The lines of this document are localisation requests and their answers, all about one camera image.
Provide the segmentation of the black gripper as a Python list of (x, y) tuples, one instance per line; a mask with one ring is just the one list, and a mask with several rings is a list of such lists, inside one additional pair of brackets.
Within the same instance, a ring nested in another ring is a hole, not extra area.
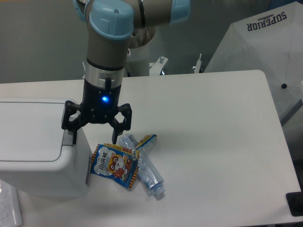
[[(65, 101), (61, 120), (61, 128), (72, 133), (72, 144), (77, 142), (78, 130), (87, 123), (108, 123), (113, 128), (112, 143), (116, 144), (117, 137), (124, 131), (129, 131), (132, 121), (132, 109), (130, 104), (118, 106), (121, 86), (106, 91), (84, 80), (83, 96), (81, 104), (71, 100)], [(118, 122), (116, 115), (121, 113), (124, 117)]]

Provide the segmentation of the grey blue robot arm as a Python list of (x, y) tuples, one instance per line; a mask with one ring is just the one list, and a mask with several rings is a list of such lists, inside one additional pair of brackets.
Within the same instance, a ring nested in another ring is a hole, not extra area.
[(112, 142), (131, 128), (132, 109), (119, 105), (119, 96), (131, 36), (137, 29), (186, 20), (188, 0), (76, 0), (75, 8), (88, 29), (82, 102), (66, 101), (62, 129), (77, 141), (78, 130), (88, 123), (113, 128)]

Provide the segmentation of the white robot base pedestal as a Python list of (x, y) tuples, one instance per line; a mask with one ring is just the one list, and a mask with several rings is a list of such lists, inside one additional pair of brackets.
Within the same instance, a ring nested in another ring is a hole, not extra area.
[(126, 58), (124, 77), (149, 76), (150, 45), (129, 48)]

